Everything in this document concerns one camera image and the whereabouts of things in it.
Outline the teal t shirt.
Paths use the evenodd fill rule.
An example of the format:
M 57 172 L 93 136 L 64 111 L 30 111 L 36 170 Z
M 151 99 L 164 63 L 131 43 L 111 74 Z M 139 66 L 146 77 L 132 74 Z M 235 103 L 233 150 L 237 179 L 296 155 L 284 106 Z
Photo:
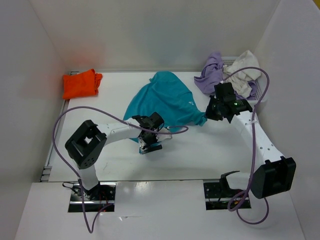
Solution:
M 158 71 L 129 103 L 123 119 L 158 113 L 166 127 L 203 126 L 205 113 L 197 108 L 193 93 L 172 72 Z

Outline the orange t shirt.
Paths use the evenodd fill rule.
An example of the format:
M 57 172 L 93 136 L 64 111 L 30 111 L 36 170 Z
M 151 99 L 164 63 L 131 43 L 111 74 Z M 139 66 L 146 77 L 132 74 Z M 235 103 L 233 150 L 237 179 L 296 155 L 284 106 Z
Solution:
M 102 78 L 103 75 L 93 68 L 75 75 L 64 75 L 62 98 L 70 100 L 97 96 Z

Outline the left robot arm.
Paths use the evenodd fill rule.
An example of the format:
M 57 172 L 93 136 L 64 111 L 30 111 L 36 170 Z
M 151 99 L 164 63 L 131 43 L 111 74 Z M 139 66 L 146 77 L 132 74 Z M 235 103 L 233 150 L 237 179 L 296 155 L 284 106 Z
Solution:
M 102 192 L 95 163 L 106 145 L 125 139 L 137 139 L 140 154 L 161 150 L 159 137 L 153 132 L 160 131 L 164 123 L 163 118 L 156 112 L 151 116 L 135 115 L 124 123 L 101 126 L 92 120 L 84 121 L 67 140 L 65 149 L 76 163 L 86 196 L 94 200 Z

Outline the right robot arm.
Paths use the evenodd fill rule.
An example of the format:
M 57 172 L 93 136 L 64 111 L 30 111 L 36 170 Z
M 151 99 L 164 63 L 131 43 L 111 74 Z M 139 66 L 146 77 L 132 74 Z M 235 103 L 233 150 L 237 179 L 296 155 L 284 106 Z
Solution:
M 255 165 L 250 190 L 258 198 L 266 198 L 291 189 L 296 162 L 285 157 L 262 129 L 246 99 L 237 99 L 230 82 L 214 86 L 206 108 L 207 119 L 226 119 L 240 133 L 246 145 L 255 150 Z

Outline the lavender t shirt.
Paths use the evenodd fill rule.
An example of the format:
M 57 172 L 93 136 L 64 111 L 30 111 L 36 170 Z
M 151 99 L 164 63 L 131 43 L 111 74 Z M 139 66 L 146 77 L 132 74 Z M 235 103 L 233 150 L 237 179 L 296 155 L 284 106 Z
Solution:
M 194 77 L 195 85 L 202 93 L 213 94 L 215 92 L 215 85 L 224 79 L 223 68 L 224 62 L 221 53 L 219 51 L 212 52 L 206 60 L 200 76 Z

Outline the white t shirt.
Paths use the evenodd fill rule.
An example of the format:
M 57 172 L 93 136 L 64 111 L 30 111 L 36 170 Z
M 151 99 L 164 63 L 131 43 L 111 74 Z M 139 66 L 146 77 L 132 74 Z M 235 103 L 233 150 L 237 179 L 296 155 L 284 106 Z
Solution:
M 235 71 L 246 67 L 260 67 L 258 59 L 250 50 L 242 53 L 232 65 L 224 65 L 223 73 L 226 76 L 230 76 Z M 230 76 L 226 82 L 232 84 L 232 87 L 239 98 L 252 99 L 255 98 L 257 91 L 255 80 L 260 76 L 261 72 L 259 70 L 250 68 L 235 73 L 233 76 Z

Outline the white plastic basket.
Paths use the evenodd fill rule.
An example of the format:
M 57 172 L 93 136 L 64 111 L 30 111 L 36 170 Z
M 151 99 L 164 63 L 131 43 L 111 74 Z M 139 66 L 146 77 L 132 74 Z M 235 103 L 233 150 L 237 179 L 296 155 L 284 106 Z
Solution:
M 238 56 L 223 56 L 222 57 L 222 61 L 223 61 L 223 66 L 226 65 L 227 67 L 231 66 L 233 64 L 233 62 L 238 58 Z M 228 79 L 229 77 L 233 76 L 234 74 L 236 74 L 237 72 L 246 70 L 246 69 L 253 69 L 254 67 L 250 66 L 250 67 L 244 67 L 241 68 L 239 70 L 236 70 L 235 72 L 233 72 L 231 75 L 225 75 L 223 73 L 223 77 Z M 261 76 L 255 80 L 255 84 L 256 84 L 256 93 L 254 98 L 251 99 L 246 99 L 246 98 L 241 98 L 241 99 L 246 99 L 248 100 L 248 102 L 250 104 L 255 104 L 262 96 L 263 91 L 265 90 L 266 87 L 266 83 L 265 83 L 266 77 L 265 75 L 261 72 Z

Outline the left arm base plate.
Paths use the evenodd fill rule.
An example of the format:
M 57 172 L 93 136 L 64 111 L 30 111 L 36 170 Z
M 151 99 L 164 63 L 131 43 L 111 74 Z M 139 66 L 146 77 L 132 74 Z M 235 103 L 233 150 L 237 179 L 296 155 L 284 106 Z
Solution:
M 79 183 L 63 182 L 62 186 L 71 190 L 69 200 L 69 213 L 83 212 L 82 200 L 84 202 L 84 209 L 88 213 L 114 212 L 115 210 L 115 196 L 116 196 L 116 183 L 99 183 L 91 190 L 83 190 Z

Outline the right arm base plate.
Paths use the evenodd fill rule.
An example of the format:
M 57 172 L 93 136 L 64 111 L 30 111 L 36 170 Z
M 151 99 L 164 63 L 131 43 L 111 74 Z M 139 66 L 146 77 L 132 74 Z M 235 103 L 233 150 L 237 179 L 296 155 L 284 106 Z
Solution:
M 206 210 L 227 210 L 230 199 L 241 189 L 224 189 L 219 181 L 203 182 Z

